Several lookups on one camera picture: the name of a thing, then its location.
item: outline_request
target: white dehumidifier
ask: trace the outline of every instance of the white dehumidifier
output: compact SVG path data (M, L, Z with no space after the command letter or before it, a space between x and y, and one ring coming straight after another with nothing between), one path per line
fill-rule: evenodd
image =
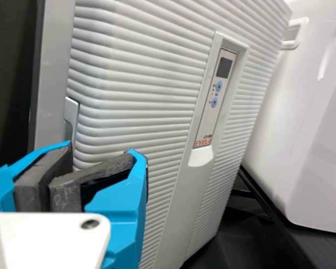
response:
M216 234L290 14L282 0L45 1L32 146L66 134L76 169L148 157L141 268L179 268Z
M289 221L336 232L336 0L290 5L243 165Z

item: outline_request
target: blue plastic bracket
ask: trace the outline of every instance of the blue plastic bracket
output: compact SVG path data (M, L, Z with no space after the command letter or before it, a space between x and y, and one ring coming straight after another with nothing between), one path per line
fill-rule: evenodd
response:
M13 199L13 191L15 189L14 179L35 162L41 155L46 154L51 150L56 150L61 147L67 147L70 141L42 147L35 150L25 157L8 166L7 164L0 167L0 211L14 212L16 211L15 202Z
M128 178L97 192L85 212L106 216L111 238L102 269L138 268L141 261L147 202L147 159L128 150L135 160Z

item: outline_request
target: ribbed white panel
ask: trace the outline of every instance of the ribbed white panel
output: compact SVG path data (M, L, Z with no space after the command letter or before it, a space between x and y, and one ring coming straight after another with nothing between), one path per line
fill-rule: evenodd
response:
M242 1L240 8L255 21L264 19L269 25L272 40L279 40L282 32L279 25L287 20L280 17L289 13L278 1ZM258 116L265 90L272 75L270 62L265 57L255 57L252 52L234 98L225 126L218 154L214 160L211 178L200 205L186 259L215 236L226 207L234 180L239 169L250 134Z
M284 12L279 0L76 0L67 89L81 104L74 165L130 147L148 157L141 268L154 264L214 31L241 35L251 52L190 253L204 241L206 216L216 214L215 226L220 220L274 68Z

